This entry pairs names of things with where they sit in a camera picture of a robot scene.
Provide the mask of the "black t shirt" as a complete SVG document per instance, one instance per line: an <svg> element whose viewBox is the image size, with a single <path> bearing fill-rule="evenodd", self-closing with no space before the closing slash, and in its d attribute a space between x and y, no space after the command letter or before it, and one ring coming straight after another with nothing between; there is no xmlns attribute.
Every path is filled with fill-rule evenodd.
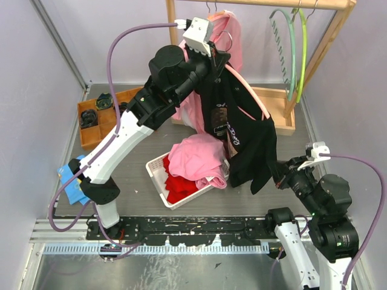
<svg viewBox="0 0 387 290"><path fill-rule="evenodd" d="M247 181L257 194L272 177L269 165L277 160L273 119L264 113L253 91L228 69L216 81L206 74L197 93L204 130L224 142L229 157L229 181L237 187Z"/></svg>

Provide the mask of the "salmon pink hanger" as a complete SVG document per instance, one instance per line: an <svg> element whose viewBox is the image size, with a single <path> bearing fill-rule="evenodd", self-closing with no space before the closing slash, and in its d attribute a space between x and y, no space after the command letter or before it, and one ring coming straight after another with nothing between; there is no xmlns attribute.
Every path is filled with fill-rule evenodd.
<svg viewBox="0 0 387 290"><path fill-rule="evenodd" d="M268 120L271 118L271 115L264 103L258 97L257 93L253 90L253 88L248 84L248 82L243 78L240 74L240 70L243 65L243 57L242 57L242 48L241 48L241 36L240 31L236 32L236 40L233 40L232 33L228 30L221 30L216 36L217 40L221 40L221 35L226 33L229 36L230 46L226 49L226 52L231 53L230 65L226 65L226 69L237 79L240 85L247 91L248 95L255 101L261 110L261 120Z"/></svg>

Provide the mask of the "mint green hanger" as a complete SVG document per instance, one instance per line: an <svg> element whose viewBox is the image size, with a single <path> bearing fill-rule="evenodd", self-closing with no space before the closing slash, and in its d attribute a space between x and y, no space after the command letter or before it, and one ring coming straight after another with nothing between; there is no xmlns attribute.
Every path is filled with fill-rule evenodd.
<svg viewBox="0 0 387 290"><path fill-rule="evenodd" d="M283 8L276 8L269 16L279 55L282 81L287 100L291 101L296 90L296 37L290 15Z"/></svg>

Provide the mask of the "green plastic hanger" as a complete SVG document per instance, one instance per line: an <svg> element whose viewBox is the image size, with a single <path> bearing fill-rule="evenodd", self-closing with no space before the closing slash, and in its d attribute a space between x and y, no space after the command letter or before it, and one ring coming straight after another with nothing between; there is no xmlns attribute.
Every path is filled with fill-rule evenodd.
<svg viewBox="0 0 387 290"><path fill-rule="evenodd" d="M306 65L307 65L307 53L308 53L308 33L307 33L307 21L309 17L315 12L317 9L319 1L316 0L314 2L313 11L305 17L304 12L300 9L293 9L292 14L292 22L294 22L295 17L298 15L301 22L301 29L302 29L302 57L301 57L301 69L300 69L300 76L298 79L298 82L296 83L296 89L297 89L297 96L295 98L295 102L298 104L301 100L302 93L304 90L305 85L305 72L306 72Z"/></svg>

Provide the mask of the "red t shirt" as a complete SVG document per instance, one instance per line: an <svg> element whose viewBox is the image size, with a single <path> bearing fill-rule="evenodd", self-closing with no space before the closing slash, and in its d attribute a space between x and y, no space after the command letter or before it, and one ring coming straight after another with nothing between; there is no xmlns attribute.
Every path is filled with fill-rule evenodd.
<svg viewBox="0 0 387 290"><path fill-rule="evenodd" d="M167 179L164 182L165 189L168 191L167 201L175 204L182 199L198 191L195 181L190 181L182 176L172 176L169 172L169 155L163 158L163 167L167 173Z"/></svg>

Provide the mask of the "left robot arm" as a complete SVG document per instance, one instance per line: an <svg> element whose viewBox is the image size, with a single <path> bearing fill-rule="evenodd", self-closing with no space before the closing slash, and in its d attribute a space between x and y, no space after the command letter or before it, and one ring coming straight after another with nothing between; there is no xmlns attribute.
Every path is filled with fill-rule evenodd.
<svg viewBox="0 0 387 290"><path fill-rule="evenodd" d="M80 189L95 205L100 233L115 239L121 232L116 199L120 189L111 174L127 154L156 131L193 91L221 75L230 54L209 44L208 52L167 45L149 61L150 77L117 117L115 127L86 157L69 162Z"/></svg>

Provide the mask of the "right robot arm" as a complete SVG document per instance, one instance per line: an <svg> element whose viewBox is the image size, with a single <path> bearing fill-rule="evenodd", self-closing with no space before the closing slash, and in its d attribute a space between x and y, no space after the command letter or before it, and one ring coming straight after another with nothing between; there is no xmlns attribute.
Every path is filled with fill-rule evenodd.
<svg viewBox="0 0 387 290"><path fill-rule="evenodd" d="M316 249L315 268L301 241L296 216L287 208L275 208L265 216L265 230L278 238L298 289L349 289L348 268L359 250L359 237L347 216L352 203L349 183L327 174L316 180L313 162L306 156L272 161L269 169L277 189L291 189L311 214L308 235Z"/></svg>

